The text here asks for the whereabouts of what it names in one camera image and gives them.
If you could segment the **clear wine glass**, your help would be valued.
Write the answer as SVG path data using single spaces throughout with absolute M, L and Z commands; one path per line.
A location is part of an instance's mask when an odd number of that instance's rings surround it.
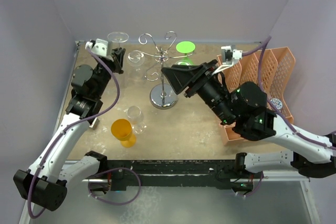
M 111 42 L 112 45 L 120 48 L 123 43 L 129 40 L 129 35 L 121 31 L 115 31 L 109 33 L 107 35 L 107 39 Z
M 142 134 L 146 130 L 144 115 L 138 106 L 131 106 L 128 108 L 127 118 L 130 121 L 135 134 Z
M 131 51 L 127 55 L 127 63 L 132 66 L 135 71 L 140 71 L 141 66 L 145 63 L 144 53 L 138 50 Z

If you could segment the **green plastic wine glass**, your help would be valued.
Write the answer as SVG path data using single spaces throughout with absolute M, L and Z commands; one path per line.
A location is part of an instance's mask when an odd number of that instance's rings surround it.
M 182 57 L 175 63 L 176 65 L 192 66 L 194 62 L 190 56 L 194 53 L 196 46 L 191 41 L 182 41 L 176 45 L 177 52 L 182 54 Z

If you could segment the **orange plastic wine glass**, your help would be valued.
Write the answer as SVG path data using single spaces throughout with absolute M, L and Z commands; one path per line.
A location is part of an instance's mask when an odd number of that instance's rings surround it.
M 125 148 L 131 148 L 136 143 L 131 123 L 126 119 L 118 119 L 111 125 L 112 135 L 120 141 Z

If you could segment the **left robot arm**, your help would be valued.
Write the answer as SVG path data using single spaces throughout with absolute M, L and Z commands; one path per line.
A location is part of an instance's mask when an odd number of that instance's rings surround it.
M 124 48 L 114 48 L 107 56 L 91 53 L 96 66 L 77 66 L 71 80 L 71 99 L 66 108 L 59 128 L 47 147 L 27 170 L 19 169 L 13 181 L 21 195 L 27 201 L 28 213 L 35 219 L 40 214 L 33 213 L 34 206 L 42 210 L 55 211 L 64 202 L 68 190 L 83 179 L 95 176 L 104 177 L 108 172 L 107 157 L 95 151 L 89 151 L 84 157 L 63 169 L 70 152 L 83 133 L 97 117 L 105 114 L 117 101 L 101 110 L 101 98 L 110 80 L 113 80 L 120 95 L 120 86 L 115 77 L 123 74 Z

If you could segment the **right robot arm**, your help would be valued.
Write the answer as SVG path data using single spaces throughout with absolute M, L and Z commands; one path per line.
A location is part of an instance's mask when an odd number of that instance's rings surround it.
M 233 124 L 233 131 L 248 141 L 265 141 L 285 148 L 278 153 L 238 153 L 234 173 L 238 177 L 265 170 L 289 169 L 310 178 L 335 174 L 335 135 L 309 133 L 312 142 L 299 137 L 304 130 L 286 124 L 267 107 L 267 95 L 254 82 L 248 81 L 229 92 L 224 80 L 215 73 L 216 60 L 199 66 L 173 65 L 162 68 L 176 94 L 185 97 L 198 94 L 220 119 L 222 125 Z

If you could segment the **chrome wine glass rack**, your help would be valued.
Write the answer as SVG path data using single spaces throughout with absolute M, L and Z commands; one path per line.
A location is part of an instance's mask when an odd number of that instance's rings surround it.
M 165 36 L 165 40 L 172 40 L 170 45 L 167 48 L 159 47 L 155 40 L 153 39 L 152 35 L 149 33 L 141 34 L 138 37 L 138 42 L 142 45 L 146 45 L 148 43 L 148 39 L 151 39 L 156 52 L 154 54 L 149 54 L 146 52 L 144 56 L 151 57 L 155 60 L 155 63 L 145 71 L 144 77 L 149 82 L 154 82 L 154 79 L 151 79 L 153 75 L 156 76 L 158 80 L 160 80 L 160 84 L 155 85 L 152 90 L 150 91 L 150 102 L 151 104 L 160 110 L 166 110 L 174 107 L 177 104 L 178 97 L 177 94 L 173 91 L 172 87 L 169 83 L 165 82 L 165 76 L 161 72 L 164 64 L 170 59 L 177 59 L 182 57 L 182 54 L 177 52 L 176 50 L 176 40 L 177 34 L 174 31 L 168 31 Z

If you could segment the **small white card box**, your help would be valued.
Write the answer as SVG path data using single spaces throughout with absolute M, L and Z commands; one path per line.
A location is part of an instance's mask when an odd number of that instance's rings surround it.
M 90 124 L 89 128 L 92 129 L 92 130 L 95 130 L 97 128 L 98 124 L 99 124 L 99 119 L 95 118 L 93 120 L 93 122 Z

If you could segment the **orange plastic file organizer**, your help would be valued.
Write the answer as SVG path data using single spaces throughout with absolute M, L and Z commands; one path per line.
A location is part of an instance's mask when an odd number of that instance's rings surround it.
M 233 67 L 224 70 L 225 83 L 230 92 L 239 85 L 252 81 L 258 83 L 258 63 L 261 51 L 245 56 Z M 283 103 L 281 114 L 293 123 L 291 114 L 285 100 L 284 91 L 294 69 L 296 60 L 288 47 L 267 49 L 261 63 L 262 86 L 268 98 L 278 98 Z

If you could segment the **blue patterned round item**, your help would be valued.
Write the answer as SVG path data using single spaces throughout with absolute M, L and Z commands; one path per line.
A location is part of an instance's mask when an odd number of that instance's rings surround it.
M 283 103 L 280 99 L 278 98 L 272 98 L 271 103 L 275 106 L 275 108 L 279 111 L 281 111 L 281 109 L 283 108 Z

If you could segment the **black base frame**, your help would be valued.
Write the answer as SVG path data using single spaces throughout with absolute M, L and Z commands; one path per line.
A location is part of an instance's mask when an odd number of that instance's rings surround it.
M 233 159 L 199 160 L 108 160 L 89 181 L 111 183 L 111 191 L 125 191 L 128 187 L 214 187 L 216 189 L 252 190 L 252 182 L 261 173 L 252 174 L 236 169 Z

